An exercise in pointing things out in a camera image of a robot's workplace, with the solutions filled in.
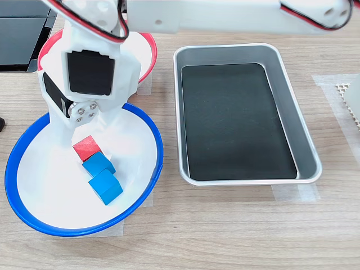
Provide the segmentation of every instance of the red and black cable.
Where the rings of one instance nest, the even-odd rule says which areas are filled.
[[[106,38],[112,42],[121,43],[124,42],[128,36],[129,36],[129,28],[127,23],[124,20],[124,17],[122,15],[122,3],[123,0],[119,0],[118,3],[118,15],[119,15],[119,21],[121,24],[121,27],[124,30],[124,36],[119,37],[117,35],[114,35],[113,33],[110,33],[108,31],[105,31],[98,27],[97,25],[91,23],[90,21],[86,20],[85,18],[82,18],[80,15],[72,11],[67,5],[63,4],[61,0],[47,0],[51,6],[58,9],[63,15],[67,16],[69,19],[75,21],[76,23],[80,24],[81,26],[89,29],[90,31],[94,32],[95,34]]]
[[[284,3],[281,3],[281,7],[280,9],[295,16],[298,17],[300,19],[302,19],[303,21],[306,21],[307,23],[320,28],[322,30],[326,30],[326,31],[335,31],[335,30],[339,30],[341,28],[343,28],[344,26],[346,26],[348,24],[348,22],[350,21],[352,14],[353,14],[353,7],[354,5],[359,5],[360,6],[360,0],[349,0],[349,5],[350,5],[350,10],[349,10],[349,15],[346,18],[346,21],[342,24],[342,25],[335,25],[335,26],[326,26],[321,24],[320,22],[313,20],[312,18],[308,17],[307,15],[301,13],[300,11],[297,11],[293,8],[288,7],[287,5],[285,5]]]

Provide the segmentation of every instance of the blue rim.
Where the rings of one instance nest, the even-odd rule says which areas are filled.
[[[17,190],[17,169],[19,167],[20,160],[25,150],[28,148],[32,140],[44,127],[46,127],[50,123],[50,116],[48,113],[46,115],[43,115],[41,118],[39,118],[34,124],[32,124],[24,132],[24,134],[20,137],[20,139],[17,141],[16,145],[12,149],[12,152],[10,154],[9,160],[6,165],[6,170],[5,170],[6,196],[11,205],[12,210],[23,222],[25,222],[31,228],[39,232],[46,233],[48,235],[62,236],[62,237],[89,235],[95,232],[100,232],[122,221],[124,218],[126,218],[128,215],[134,212],[145,201],[145,199],[148,197],[148,195],[154,188],[156,182],[158,181],[161,170],[163,168],[163,161],[164,161],[163,141],[161,140],[160,132],[156,127],[155,123],[145,112],[143,112],[138,107],[129,103],[126,103],[123,106],[123,109],[128,110],[134,113],[135,115],[139,116],[149,126],[152,133],[154,134],[156,141],[156,147],[157,147],[156,166],[151,176],[150,183],[148,184],[148,186],[146,187],[145,191],[140,196],[140,198],[126,211],[122,212],[117,217],[107,222],[101,223],[99,225],[88,228],[82,228],[82,229],[63,229],[63,228],[50,226],[48,224],[41,222],[39,219],[31,215],[31,213],[26,209],[25,205],[21,201],[19,192]]]

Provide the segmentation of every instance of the blue cube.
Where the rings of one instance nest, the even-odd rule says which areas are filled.
[[[117,178],[107,169],[91,179],[89,184],[105,205],[111,203],[123,192]]]
[[[111,161],[107,159],[102,152],[93,154],[87,161],[83,163],[83,166],[92,177],[97,176],[105,169],[107,169],[112,174],[116,172]]]

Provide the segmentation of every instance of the black device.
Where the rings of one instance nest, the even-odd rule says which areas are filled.
[[[36,71],[55,18],[40,0],[0,0],[0,71]]]
[[[0,117],[0,132],[5,127],[5,120]]]
[[[70,118],[69,108],[74,101],[67,99],[64,94],[58,89],[56,84],[52,81],[52,79],[44,72],[43,80],[45,84],[46,92],[49,94],[50,98],[55,102],[57,107],[62,111],[62,113]]]
[[[68,53],[70,90],[81,94],[110,95],[114,67],[115,60],[99,52],[83,50]]]

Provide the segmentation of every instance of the red cube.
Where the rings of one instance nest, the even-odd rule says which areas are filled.
[[[87,161],[93,154],[102,152],[92,136],[78,142],[73,148],[83,162]]]

